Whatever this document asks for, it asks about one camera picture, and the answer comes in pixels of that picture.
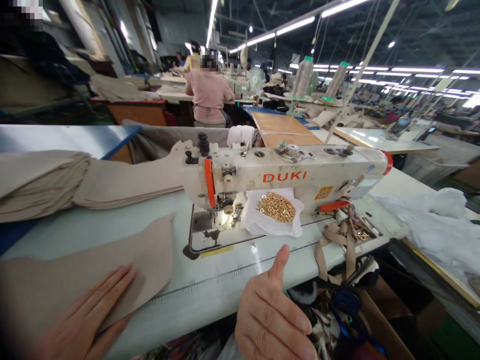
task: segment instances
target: pipe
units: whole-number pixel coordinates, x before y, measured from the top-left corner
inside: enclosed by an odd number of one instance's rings
[[[352,99],[355,90],[357,89],[360,79],[362,78],[362,75],[364,74],[365,68],[369,65],[370,60],[372,59],[372,56],[374,55],[375,50],[377,49],[377,46],[382,39],[382,36],[387,29],[387,26],[390,23],[390,20],[392,19],[392,16],[394,15],[395,10],[397,9],[397,6],[399,5],[400,0],[393,0],[393,2],[390,5],[390,8],[388,9],[388,12],[385,15],[385,19],[383,19],[383,22],[380,26],[380,29],[378,29],[378,32],[375,36],[375,39],[373,40],[373,43],[371,44],[370,50],[368,51],[368,54],[365,57],[365,60],[363,60],[363,64],[361,66],[360,72],[356,75],[355,82],[353,83],[353,86],[348,89],[345,97],[342,99],[343,100],[343,107],[342,109],[338,112],[338,114],[335,116],[335,120],[333,122],[333,125],[330,128],[330,131],[328,132],[328,136],[326,137],[325,144],[329,143],[330,138],[332,137],[335,127],[337,124],[340,122],[340,119],[342,118],[343,115],[346,115],[347,113],[347,106],[349,105],[350,100]]]

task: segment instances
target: industrial sewing machine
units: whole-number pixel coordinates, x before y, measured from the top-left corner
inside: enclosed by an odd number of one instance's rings
[[[243,229],[246,191],[293,188],[304,204],[302,225],[331,219],[325,205],[361,199],[392,168],[383,150],[340,145],[219,148],[198,135],[180,157],[186,195],[193,202],[189,248],[202,253],[258,238]]]

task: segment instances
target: white table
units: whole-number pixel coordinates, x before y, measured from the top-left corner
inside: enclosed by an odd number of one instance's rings
[[[336,127],[334,133],[354,145],[382,149],[390,155],[423,153],[440,149],[425,141],[393,141],[384,137],[383,129],[365,129],[353,127]]]

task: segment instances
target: hand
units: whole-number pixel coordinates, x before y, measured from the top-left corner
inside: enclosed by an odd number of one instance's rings
[[[283,245],[271,269],[252,277],[240,298],[235,340],[249,360],[316,360],[307,334],[308,317],[283,293],[284,268],[290,250]]]
[[[100,325],[119,297],[135,279],[132,265],[110,272],[97,286],[79,298],[39,340],[28,359],[101,359],[117,340],[134,313],[110,326],[94,343]]]

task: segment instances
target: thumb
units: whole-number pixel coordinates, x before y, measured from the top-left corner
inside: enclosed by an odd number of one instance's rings
[[[275,261],[270,270],[268,270],[268,280],[276,283],[280,283],[283,286],[284,283],[284,269],[287,261],[289,260],[290,249],[288,245],[283,245],[276,254]]]

